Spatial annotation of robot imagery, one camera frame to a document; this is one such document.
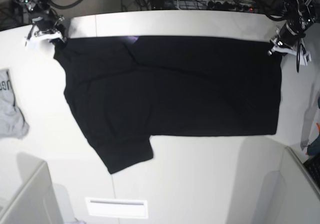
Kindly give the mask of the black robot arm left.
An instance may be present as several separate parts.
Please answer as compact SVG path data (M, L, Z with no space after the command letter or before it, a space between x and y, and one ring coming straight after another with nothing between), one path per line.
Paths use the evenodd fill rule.
M276 35L271 38L273 44L268 55L275 52L290 53L298 55L306 54L303 45L305 32L314 23L318 22L320 15L320 0L282 0L284 2L285 14L282 17L273 17L264 12L265 16L273 21L285 21L284 25L276 31Z

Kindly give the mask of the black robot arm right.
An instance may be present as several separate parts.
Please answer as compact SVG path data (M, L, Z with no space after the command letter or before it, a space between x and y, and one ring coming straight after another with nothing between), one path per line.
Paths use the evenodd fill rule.
M48 40L50 43L63 46L66 44L66 28L62 24L64 17L50 5L51 0L16 0L24 7L31 20L32 27L26 37L26 43Z

